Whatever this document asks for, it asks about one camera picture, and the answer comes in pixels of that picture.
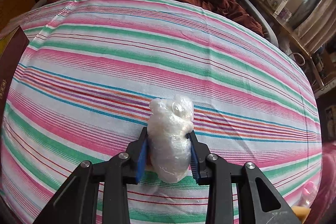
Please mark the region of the small white plastic bag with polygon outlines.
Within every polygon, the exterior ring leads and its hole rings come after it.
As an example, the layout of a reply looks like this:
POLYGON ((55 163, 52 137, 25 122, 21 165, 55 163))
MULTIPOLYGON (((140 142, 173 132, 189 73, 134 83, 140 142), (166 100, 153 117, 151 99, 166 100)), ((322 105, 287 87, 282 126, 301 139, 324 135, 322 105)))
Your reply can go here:
POLYGON ((149 157, 160 180, 175 184, 186 177, 191 162, 194 105, 190 98, 156 98, 150 101, 147 121, 149 157))

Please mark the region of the striped bed sheet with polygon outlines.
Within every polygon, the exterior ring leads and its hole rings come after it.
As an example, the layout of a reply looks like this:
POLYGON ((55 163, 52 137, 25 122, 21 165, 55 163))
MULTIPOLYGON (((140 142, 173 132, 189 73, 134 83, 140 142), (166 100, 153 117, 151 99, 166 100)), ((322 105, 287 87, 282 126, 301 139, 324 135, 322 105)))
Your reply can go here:
POLYGON ((155 98, 187 96, 199 141, 254 162, 289 205, 319 184, 317 104, 301 68, 251 30, 171 0, 65 0, 11 20, 29 40, 1 126, 1 197, 32 223, 84 160, 124 151, 155 98))

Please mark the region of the orange sponge at edge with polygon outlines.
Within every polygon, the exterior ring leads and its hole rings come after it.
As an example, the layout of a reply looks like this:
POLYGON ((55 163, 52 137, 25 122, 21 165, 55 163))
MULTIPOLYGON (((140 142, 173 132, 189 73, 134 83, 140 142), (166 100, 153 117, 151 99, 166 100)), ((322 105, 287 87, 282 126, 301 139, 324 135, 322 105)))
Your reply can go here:
POLYGON ((301 223, 304 223, 306 221, 311 211, 311 208, 303 206, 292 206, 291 209, 301 223))

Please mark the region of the wooden side shelf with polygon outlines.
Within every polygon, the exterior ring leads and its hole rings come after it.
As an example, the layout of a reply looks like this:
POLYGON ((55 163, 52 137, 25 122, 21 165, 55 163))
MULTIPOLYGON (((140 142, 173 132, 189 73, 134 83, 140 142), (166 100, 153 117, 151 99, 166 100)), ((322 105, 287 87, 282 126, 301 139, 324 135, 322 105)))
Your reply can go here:
POLYGON ((253 4, 256 5, 257 8, 262 10, 265 14, 267 14, 268 18, 272 20, 274 23, 276 36, 283 36, 289 39, 290 43, 292 43, 299 52, 303 55, 306 63, 308 63, 311 67, 311 70, 314 74, 315 84, 313 84, 313 91, 317 92, 318 90, 324 90, 326 88, 323 80, 318 72, 317 67, 315 66, 313 59, 311 58, 311 54, 301 45, 299 41, 299 37, 291 28, 291 26, 283 19, 281 19, 278 15, 276 15, 265 3, 260 0, 251 0, 253 4))

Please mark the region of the gold metal tin box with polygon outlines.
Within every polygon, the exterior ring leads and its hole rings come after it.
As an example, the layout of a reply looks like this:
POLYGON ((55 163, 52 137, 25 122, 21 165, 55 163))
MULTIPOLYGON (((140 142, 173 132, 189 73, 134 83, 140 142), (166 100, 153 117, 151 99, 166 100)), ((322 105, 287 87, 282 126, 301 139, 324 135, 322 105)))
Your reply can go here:
POLYGON ((5 104, 9 94, 11 81, 14 77, 18 63, 29 44, 29 40, 20 26, 1 38, 1 124, 5 112, 5 104))

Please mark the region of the purple jar on sill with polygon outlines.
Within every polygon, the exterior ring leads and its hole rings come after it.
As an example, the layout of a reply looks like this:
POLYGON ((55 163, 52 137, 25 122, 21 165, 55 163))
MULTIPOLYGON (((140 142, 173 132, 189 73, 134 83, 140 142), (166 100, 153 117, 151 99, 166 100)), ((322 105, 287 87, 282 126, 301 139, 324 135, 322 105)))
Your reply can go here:
POLYGON ((291 18, 291 12, 286 7, 284 7, 279 13, 278 17, 287 22, 291 18))

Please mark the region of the patterned curtain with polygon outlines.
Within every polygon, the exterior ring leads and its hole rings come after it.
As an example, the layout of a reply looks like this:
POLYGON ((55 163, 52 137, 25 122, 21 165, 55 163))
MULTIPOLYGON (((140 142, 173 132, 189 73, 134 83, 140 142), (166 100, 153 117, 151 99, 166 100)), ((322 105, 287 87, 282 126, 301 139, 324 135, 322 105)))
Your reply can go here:
POLYGON ((288 23, 313 54, 335 38, 335 0, 305 0, 288 23))

